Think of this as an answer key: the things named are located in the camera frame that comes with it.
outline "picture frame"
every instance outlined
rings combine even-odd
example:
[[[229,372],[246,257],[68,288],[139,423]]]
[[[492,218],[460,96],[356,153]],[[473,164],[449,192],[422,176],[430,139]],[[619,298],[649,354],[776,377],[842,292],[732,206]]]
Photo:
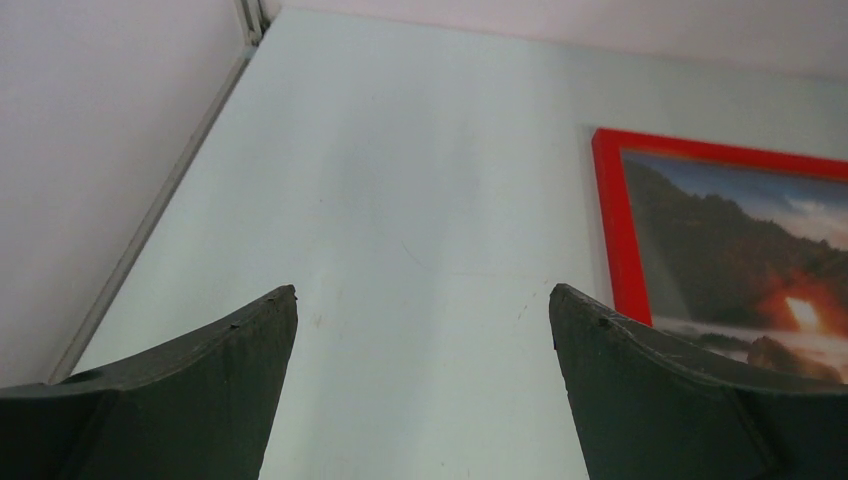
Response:
[[[619,313],[848,381],[848,163],[606,128],[592,152]],[[798,362],[760,358],[772,347]]]

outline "photograph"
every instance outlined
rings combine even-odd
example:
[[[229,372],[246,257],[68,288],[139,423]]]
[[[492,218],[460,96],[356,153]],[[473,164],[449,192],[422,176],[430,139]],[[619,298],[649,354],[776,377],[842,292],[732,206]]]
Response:
[[[619,156],[654,328],[848,383],[848,183],[673,152]]]

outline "white wall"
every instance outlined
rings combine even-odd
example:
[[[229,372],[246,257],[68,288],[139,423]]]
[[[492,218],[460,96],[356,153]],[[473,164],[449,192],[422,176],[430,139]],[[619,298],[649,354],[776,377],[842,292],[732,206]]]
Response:
[[[0,3],[0,385],[46,380],[243,45],[233,0]]]
[[[264,0],[779,73],[848,78],[843,0]]]
[[[848,158],[848,85],[283,10],[78,371],[294,283],[263,478],[586,478],[547,303],[610,299],[597,126]]]

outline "cloud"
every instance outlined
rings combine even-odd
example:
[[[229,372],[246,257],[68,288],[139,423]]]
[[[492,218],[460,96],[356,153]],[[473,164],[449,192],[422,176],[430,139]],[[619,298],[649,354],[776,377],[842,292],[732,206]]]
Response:
[[[786,197],[786,201],[791,209],[774,209],[765,216],[796,237],[826,240],[836,248],[848,250],[848,209],[815,200]]]

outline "red picture frame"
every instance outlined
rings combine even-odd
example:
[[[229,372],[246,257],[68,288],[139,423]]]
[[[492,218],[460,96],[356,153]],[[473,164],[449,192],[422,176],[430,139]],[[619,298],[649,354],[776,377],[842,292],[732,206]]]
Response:
[[[624,150],[848,183],[848,163],[839,160],[598,129],[592,151],[615,309],[649,326],[653,322],[622,164]]]

